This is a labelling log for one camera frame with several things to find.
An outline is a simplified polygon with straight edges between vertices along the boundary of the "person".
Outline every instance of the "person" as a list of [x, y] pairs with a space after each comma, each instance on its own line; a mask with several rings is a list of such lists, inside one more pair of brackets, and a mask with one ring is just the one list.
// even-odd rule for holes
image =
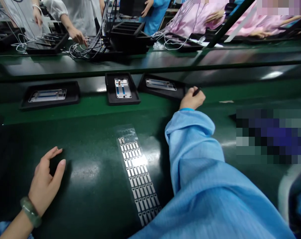
[[[39, 0], [32, 0], [39, 6]], [[44, 0], [44, 5], [56, 21], [61, 21], [70, 37], [87, 46], [84, 36], [96, 36], [102, 26], [104, 0]], [[42, 18], [37, 7], [33, 7], [35, 21], [41, 26]]]
[[[160, 24], [165, 16], [170, 0], [147, 0], [145, 9], [142, 11], [140, 22], [145, 22], [144, 32], [147, 35], [153, 35], [158, 31]], [[147, 16], [150, 8], [153, 7], [153, 12]]]
[[[232, 27], [226, 32], [226, 35], [231, 35], [233, 31], [239, 26], [239, 24], [248, 16], [248, 14], [257, 7], [257, 1], [254, 1], [251, 6], [242, 14], [242, 16], [232, 25]], [[265, 38], [271, 35], [275, 35], [285, 30], [279, 30], [278, 28], [288, 23], [301, 19], [299, 16], [282, 16], [282, 15], [258, 15], [257, 11], [251, 16], [249, 21], [239, 30], [237, 36], [251, 36], [258, 38]]]
[[[240, 171], [225, 162], [221, 145], [212, 138], [215, 125], [196, 111], [205, 100], [197, 87], [188, 90], [165, 128], [169, 145], [172, 200], [142, 230], [138, 238], [295, 238], [269, 199]], [[42, 216], [55, 197], [65, 169], [62, 160], [52, 177], [54, 147], [40, 161], [29, 198]], [[0, 239], [24, 239], [32, 231], [24, 211]]]
[[188, 38], [192, 33], [206, 32], [206, 28], [216, 29], [225, 19], [225, 4], [197, 3], [188, 0], [178, 10], [176, 16], [166, 26], [164, 33], [175, 33]]

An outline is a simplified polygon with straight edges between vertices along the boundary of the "wire bundle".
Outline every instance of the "wire bundle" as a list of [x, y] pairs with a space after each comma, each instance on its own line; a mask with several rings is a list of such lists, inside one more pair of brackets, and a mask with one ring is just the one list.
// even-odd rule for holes
[[[72, 57], [73, 59], [75, 59], [75, 58], [89, 59], [89, 57], [87, 57], [86, 55], [89, 54], [92, 50], [96, 51], [96, 53], [94, 54], [94, 56], [92, 56], [92, 58], [94, 58], [97, 54], [101, 54], [106, 51], [106, 49], [107, 49], [107, 45], [105, 44], [106, 41], [104, 41], [101, 38], [101, 35], [102, 35], [102, 30], [104, 28], [104, 25], [107, 24], [107, 20], [108, 20], [107, 12], [108, 12], [109, 2], [110, 2], [110, 0], [107, 0], [105, 3], [105, 8], [104, 8], [103, 16], [102, 16], [102, 24], [101, 24], [101, 27], [100, 27], [96, 37], [93, 39], [92, 43], [89, 45], [89, 47], [87, 49], [83, 49], [82, 46], [80, 46], [78, 43], [71, 45], [69, 48], [70, 57]], [[114, 22], [115, 22], [115, 16], [116, 16], [116, 11], [117, 11], [116, 5], [117, 5], [117, 0], [114, 0], [113, 4], [112, 4], [111, 13], [112, 13], [113, 8], [115, 7], [115, 15], [113, 18], [113, 22], [111, 23], [111, 13], [110, 13], [110, 19], [109, 19], [110, 30], [112, 29]]]

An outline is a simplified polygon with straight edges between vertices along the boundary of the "green bracelet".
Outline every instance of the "green bracelet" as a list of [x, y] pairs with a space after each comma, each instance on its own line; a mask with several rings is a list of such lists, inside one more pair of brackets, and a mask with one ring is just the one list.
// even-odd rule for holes
[[39, 216], [38, 212], [36, 211], [34, 205], [30, 201], [30, 199], [28, 197], [23, 197], [20, 200], [20, 204], [21, 204], [21, 207], [22, 207], [23, 211], [28, 216], [28, 218], [29, 218], [30, 222], [32, 223], [32, 225], [35, 228], [38, 228], [42, 223], [42, 219]]

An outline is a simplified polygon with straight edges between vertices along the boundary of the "green table surface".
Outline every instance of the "green table surface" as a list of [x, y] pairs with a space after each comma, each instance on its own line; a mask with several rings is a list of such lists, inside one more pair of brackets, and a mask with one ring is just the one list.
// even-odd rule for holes
[[[77, 116], [72, 106], [60, 107], [56, 109], [68, 115], [64, 119], [41, 120], [25, 114], [24, 122], [5, 124], [11, 135], [5, 153], [10, 163], [0, 181], [0, 221], [12, 220], [18, 213], [19, 199], [28, 193], [40, 158], [58, 146], [64, 151], [52, 160], [52, 168], [63, 158], [67, 167], [42, 226], [33, 231], [35, 238], [127, 238], [137, 232], [141, 226], [117, 149], [116, 126], [134, 126], [161, 205], [173, 197], [164, 128], [178, 104], [156, 96], [149, 100], [162, 104], [149, 109], [109, 107], [111, 112], [94, 116]], [[206, 103], [199, 108], [215, 123], [214, 137], [226, 162], [243, 172], [276, 206], [278, 185], [289, 165], [237, 159], [236, 125], [229, 115], [243, 108], [301, 109], [301, 98]]]
[[150, 50], [126, 60], [88, 62], [57, 56], [0, 56], [0, 82], [101, 76], [106, 72], [132, 74], [212, 70], [301, 64], [301, 41], [258, 46], [203, 49], [201, 52]]

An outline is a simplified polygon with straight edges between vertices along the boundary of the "blue anti-static smock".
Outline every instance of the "blue anti-static smock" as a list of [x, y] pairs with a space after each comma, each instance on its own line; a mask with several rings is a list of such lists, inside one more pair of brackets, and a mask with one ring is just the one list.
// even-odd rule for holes
[[174, 198], [131, 238], [295, 238], [268, 198], [225, 163], [214, 130], [204, 113], [174, 114], [165, 129]]
[[146, 34], [151, 36], [158, 31], [160, 24], [165, 16], [166, 10], [169, 6], [169, 3], [170, 0], [154, 0], [154, 10], [151, 16], [140, 18], [141, 22], [145, 22], [144, 32]]

